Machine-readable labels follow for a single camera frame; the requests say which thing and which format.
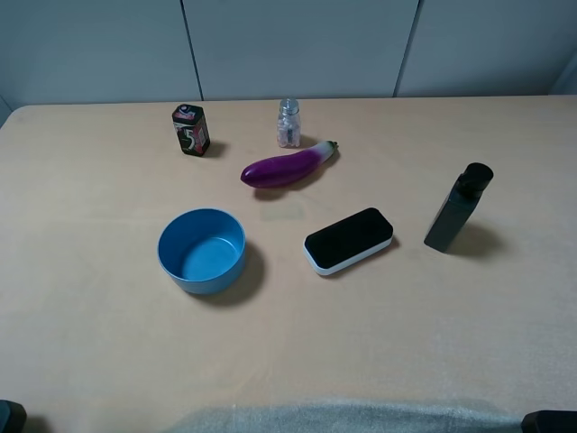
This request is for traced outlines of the black gum container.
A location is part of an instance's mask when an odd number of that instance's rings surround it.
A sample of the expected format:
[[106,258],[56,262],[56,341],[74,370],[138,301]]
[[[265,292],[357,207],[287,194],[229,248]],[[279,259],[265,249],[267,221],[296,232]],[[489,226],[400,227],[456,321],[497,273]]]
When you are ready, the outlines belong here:
[[210,145],[204,109],[201,106],[180,104],[171,117],[181,151],[202,157]]

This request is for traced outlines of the purple toy eggplant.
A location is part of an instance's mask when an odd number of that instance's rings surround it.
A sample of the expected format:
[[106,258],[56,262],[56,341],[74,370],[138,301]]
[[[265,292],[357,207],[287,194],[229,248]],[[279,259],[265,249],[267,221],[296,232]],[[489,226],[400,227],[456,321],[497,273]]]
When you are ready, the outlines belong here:
[[240,180],[256,189],[285,187],[319,169],[337,149],[337,142],[323,141],[299,152],[256,161],[243,170]]

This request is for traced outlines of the black and white eraser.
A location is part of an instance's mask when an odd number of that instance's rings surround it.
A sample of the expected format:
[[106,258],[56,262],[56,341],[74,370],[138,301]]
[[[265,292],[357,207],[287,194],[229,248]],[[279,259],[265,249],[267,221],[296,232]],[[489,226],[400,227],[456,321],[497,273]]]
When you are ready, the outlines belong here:
[[305,256],[315,272],[329,276],[390,246],[392,224],[375,207],[368,207],[308,235]]

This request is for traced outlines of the clear plastic pill bottle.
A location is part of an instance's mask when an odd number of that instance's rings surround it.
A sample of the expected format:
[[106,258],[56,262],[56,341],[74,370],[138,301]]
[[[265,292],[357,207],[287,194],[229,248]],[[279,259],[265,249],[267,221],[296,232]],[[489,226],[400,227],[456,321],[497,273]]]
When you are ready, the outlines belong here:
[[301,120],[299,103],[294,98],[280,101],[277,121],[277,142],[281,148],[298,148],[300,146]]

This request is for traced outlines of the blue round bowl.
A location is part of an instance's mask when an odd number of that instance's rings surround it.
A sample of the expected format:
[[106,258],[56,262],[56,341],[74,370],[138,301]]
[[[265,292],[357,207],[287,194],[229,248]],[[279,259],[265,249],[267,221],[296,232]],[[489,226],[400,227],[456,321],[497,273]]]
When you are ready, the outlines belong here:
[[246,235],[231,214],[216,208],[192,209],[172,220],[157,246],[160,266],[186,293],[213,295],[243,273]]

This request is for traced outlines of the black rectangular bottle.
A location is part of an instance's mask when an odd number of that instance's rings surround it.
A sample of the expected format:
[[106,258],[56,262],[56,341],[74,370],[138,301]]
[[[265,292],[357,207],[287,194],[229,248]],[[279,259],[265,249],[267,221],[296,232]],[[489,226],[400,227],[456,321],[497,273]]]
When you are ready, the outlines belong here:
[[489,166],[480,162],[469,164],[446,196],[426,234],[424,244],[445,253],[478,206],[493,176]]

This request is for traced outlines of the black right base corner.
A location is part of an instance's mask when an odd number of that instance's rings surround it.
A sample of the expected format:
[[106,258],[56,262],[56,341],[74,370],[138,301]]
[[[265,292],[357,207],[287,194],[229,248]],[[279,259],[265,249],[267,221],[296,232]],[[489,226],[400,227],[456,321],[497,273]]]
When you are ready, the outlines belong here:
[[540,410],[527,414],[521,422],[523,433],[577,433],[577,412]]

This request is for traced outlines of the black base corner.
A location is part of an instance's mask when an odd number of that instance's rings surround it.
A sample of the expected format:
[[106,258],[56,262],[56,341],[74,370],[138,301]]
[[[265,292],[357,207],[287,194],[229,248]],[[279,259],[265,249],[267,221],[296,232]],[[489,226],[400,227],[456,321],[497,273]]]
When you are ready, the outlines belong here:
[[521,422],[523,433],[577,433],[577,412],[540,410],[527,414]]
[[27,413],[21,404],[0,400],[0,433],[21,433],[26,420]]

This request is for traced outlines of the black left base corner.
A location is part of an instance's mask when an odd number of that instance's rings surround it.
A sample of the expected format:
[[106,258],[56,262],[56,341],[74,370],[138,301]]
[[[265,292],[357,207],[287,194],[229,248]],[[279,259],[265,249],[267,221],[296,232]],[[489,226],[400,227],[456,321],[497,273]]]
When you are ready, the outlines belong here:
[[26,420],[27,413],[21,404],[0,400],[0,433],[21,433]]

